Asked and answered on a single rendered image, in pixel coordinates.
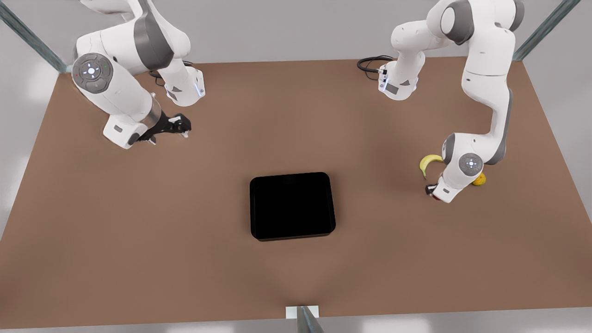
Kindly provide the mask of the white post foot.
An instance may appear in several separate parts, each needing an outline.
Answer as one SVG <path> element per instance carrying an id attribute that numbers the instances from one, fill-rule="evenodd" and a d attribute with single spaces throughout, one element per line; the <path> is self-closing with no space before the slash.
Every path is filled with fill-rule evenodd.
<path id="1" fill-rule="evenodd" d="M 310 313 L 315 317 L 319 318 L 319 306 L 318 305 L 308 305 L 308 306 L 288 306 L 285 308 L 285 318 L 288 320 L 296 319 L 297 318 L 297 310 L 298 308 L 308 308 Z"/>

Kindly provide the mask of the silver frame post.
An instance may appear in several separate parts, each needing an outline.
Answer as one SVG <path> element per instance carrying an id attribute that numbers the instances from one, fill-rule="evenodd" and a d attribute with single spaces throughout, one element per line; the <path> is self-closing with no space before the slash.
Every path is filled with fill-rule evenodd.
<path id="1" fill-rule="evenodd" d="M 325 333 L 317 318 L 307 306 L 296 308 L 297 333 Z"/>
<path id="2" fill-rule="evenodd" d="M 561 0 L 554 10 L 520 44 L 512 56 L 512 61 L 523 61 L 531 51 L 581 2 L 582 0 Z"/>
<path id="3" fill-rule="evenodd" d="M 60 74 L 71 72 L 71 66 L 66 65 L 2 0 L 0 0 L 0 19 L 57 72 Z"/>

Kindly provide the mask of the black square tray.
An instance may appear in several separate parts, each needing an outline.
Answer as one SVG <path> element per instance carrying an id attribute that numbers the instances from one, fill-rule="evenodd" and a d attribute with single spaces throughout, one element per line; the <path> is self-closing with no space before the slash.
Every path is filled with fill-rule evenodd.
<path id="1" fill-rule="evenodd" d="M 259 241 L 331 234 L 336 228 L 327 173 L 255 177 L 249 184 L 250 233 Z"/>

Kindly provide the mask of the yellow banana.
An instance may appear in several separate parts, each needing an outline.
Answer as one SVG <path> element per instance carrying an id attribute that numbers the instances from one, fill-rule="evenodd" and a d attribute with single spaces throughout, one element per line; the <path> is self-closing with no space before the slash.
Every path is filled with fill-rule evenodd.
<path id="1" fill-rule="evenodd" d="M 427 169 L 428 165 L 434 161 L 442 162 L 442 163 L 444 162 L 442 156 L 440 156 L 438 154 L 428 154 L 427 156 L 424 156 L 421 159 L 421 161 L 419 163 L 419 168 L 420 168 L 420 171 L 421 171 L 424 179 L 427 179 L 426 169 Z"/>

